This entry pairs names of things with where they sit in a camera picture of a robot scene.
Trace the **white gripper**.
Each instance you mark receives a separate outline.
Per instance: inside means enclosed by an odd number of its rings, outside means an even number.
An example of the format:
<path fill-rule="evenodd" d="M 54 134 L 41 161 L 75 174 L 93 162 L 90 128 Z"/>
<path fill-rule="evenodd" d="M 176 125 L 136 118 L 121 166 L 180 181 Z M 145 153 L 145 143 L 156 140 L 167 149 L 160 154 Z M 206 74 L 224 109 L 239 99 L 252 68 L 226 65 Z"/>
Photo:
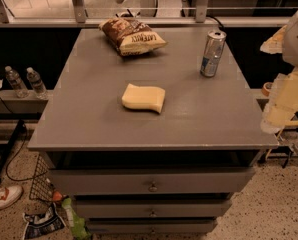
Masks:
<path fill-rule="evenodd" d="M 263 132 L 274 134 L 283 130 L 298 112 L 298 67 L 288 74 L 279 74 L 273 82 L 270 104 L 262 113 L 260 128 Z"/>

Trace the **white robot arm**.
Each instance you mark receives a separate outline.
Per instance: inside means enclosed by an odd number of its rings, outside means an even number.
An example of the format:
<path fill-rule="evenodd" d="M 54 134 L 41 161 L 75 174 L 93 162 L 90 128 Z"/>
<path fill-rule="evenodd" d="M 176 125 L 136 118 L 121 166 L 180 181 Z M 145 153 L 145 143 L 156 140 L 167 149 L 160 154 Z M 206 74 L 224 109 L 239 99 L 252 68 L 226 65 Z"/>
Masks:
<path fill-rule="evenodd" d="M 298 10 L 261 45 L 260 50 L 268 54 L 281 53 L 283 61 L 294 67 L 288 75 L 279 74 L 275 78 L 263 110 L 261 130 L 273 134 L 286 126 L 298 125 L 298 121 L 292 121 L 298 112 Z"/>

